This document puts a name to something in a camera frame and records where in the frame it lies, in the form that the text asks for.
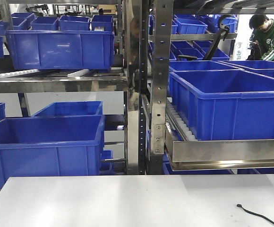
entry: green jacket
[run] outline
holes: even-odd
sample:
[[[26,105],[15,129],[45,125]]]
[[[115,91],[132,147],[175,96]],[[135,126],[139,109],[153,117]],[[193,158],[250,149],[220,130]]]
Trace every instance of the green jacket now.
[[[254,30],[251,38],[251,41],[258,40],[261,48],[262,60],[272,61],[274,60],[274,22],[271,28],[267,32],[260,30]]]

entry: black cable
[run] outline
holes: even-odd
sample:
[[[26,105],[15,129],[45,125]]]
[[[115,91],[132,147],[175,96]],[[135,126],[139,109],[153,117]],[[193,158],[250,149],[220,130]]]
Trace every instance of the black cable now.
[[[237,207],[242,208],[242,209],[243,209],[246,213],[248,213],[248,214],[252,214],[252,215],[255,215],[255,216],[264,218],[266,221],[269,221],[270,223],[272,223],[272,224],[274,225],[274,221],[270,220],[269,218],[265,217],[265,216],[262,215],[262,214],[257,214],[257,213],[254,213],[254,212],[252,212],[252,211],[249,211],[249,210],[247,210],[247,209],[244,209],[244,208],[242,207],[241,204],[237,204]]]

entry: white tabletop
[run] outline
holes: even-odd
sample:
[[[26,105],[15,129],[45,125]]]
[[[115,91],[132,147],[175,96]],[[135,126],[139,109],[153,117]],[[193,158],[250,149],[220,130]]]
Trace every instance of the white tabletop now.
[[[273,227],[274,175],[10,178],[0,227]]]

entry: black hair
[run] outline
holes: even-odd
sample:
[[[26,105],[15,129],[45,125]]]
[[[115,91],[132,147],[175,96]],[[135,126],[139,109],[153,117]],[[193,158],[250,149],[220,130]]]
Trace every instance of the black hair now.
[[[258,27],[264,24],[265,20],[269,20],[269,18],[264,14],[253,15],[249,20],[249,27],[251,29],[257,29]]]

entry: man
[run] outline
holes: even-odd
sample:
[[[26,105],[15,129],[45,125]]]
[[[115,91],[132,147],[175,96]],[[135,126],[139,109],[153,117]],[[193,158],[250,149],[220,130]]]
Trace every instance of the man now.
[[[274,61],[274,20],[266,15],[253,15],[249,27],[254,29],[250,40],[261,48],[261,60]]]

